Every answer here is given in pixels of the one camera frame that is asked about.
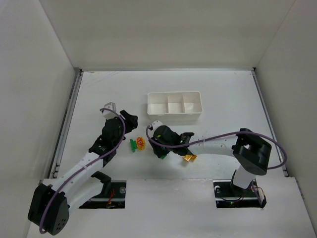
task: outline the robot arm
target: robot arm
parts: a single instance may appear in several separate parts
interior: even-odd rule
[[[205,141],[206,138],[195,137],[191,132],[179,135],[160,121],[155,121],[151,129],[154,133],[149,142],[159,158],[166,156],[169,152],[180,156],[219,154],[235,157],[241,166],[233,175],[232,183],[243,189],[248,188],[256,175],[265,175],[267,172],[272,146],[259,136],[241,133],[237,137]],[[245,128],[240,131],[251,132]]]
[[[115,111],[112,103],[105,108]],[[42,183],[35,189],[28,213],[31,222],[56,235],[65,227],[74,209],[101,192],[108,193],[111,178],[99,170],[116,155],[116,148],[124,139],[124,134],[138,126],[137,116],[125,110],[120,113],[121,118],[106,120],[102,134],[77,165],[51,184]]]

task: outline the white plastic container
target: white plastic container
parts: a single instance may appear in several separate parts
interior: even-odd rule
[[[203,112],[200,92],[162,92],[148,94],[151,121],[197,120]]]

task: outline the yellow object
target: yellow object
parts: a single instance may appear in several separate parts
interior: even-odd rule
[[[194,161],[197,158],[197,155],[185,155],[183,156],[183,159],[186,161]]]
[[[139,150],[145,149],[145,140],[141,136],[137,138],[137,146]]]

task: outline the white wall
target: white wall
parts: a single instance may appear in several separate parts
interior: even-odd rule
[[[74,79],[38,0],[0,1],[0,234],[26,236]]]
[[[304,195],[317,229],[317,1],[296,0],[256,74],[287,169]]]
[[[294,0],[41,0],[78,67],[255,67]]]

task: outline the metal frame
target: metal frame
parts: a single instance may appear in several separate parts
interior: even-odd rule
[[[73,117],[74,109],[75,109],[75,104],[80,88],[80,83],[83,77],[83,71],[80,68],[74,68],[75,70],[75,78],[74,82],[69,94],[62,126],[59,131],[56,147],[54,150],[53,158],[50,164],[50,167],[48,168],[48,173],[47,177],[48,179],[55,179],[57,178],[57,173],[59,169],[59,165],[63,156],[64,148],[65,148],[65,143],[70,127],[70,122]]]
[[[274,133],[274,130],[273,130],[273,127],[272,127],[272,123],[271,123],[269,115],[268,115],[268,111],[267,111],[265,103],[264,103],[264,99],[263,99],[263,96],[262,96],[262,93],[261,93],[261,90],[259,87],[256,73],[255,73],[253,68],[149,68],[149,69],[144,69],[144,68],[83,68],[83,69],[79,69],[79,68],[76,68],[75,69],[76,74],[75,74],[75,78],[74,78],[74,83],[73,83],[73,86],[72,86],[72,89],[71,89],[71,92],[69,95],[69,100],[68,100],[68,104],[66,107],[62,127],[61,127],[59,135],[58,135],[57,144],[55,147],[55,151],[53,154],[53,158],[52,158],[52,162],[51,162],[51,165],[49,168],[47,178],[53,179],[53,178],[57,177],[58,168],[59,168],[59,165],[60,165],[60,162],[62,159],[62,155],[64,152],[66,139],[67,139],[71,119],[73,116],[73,112],[74,112],[74,108],[75,108],[75,104],[76,104],[76,100],[77,100],[83,72],[85,72],[85,71],[180,71],[180,70],[182,70],[182,71],[229,71],[229,70],[249,70],[249,71],[251,71],[253,79],[254,79],[254,83],[256,85],[256,88],[257,88],[257,91],[258,91],[258,94],[260,97],[260,101],[261,101],[261,104],[262,104],[262,107],[264,110],[264,114],[265,114],[269,129],[270,129],[270,132],[271,132],[271,135],[272,135],[274,140],[277,140],[275,133]],[[279,160],[282,161],[283,157],[282,157],[280,150],[277,148],[277,146],[276,146],[276,150],[278,153]],[[288,177],[288,172],[286,170],[286,167],[283,166],[282,168],[283,168],[284,175],[286,177]]]

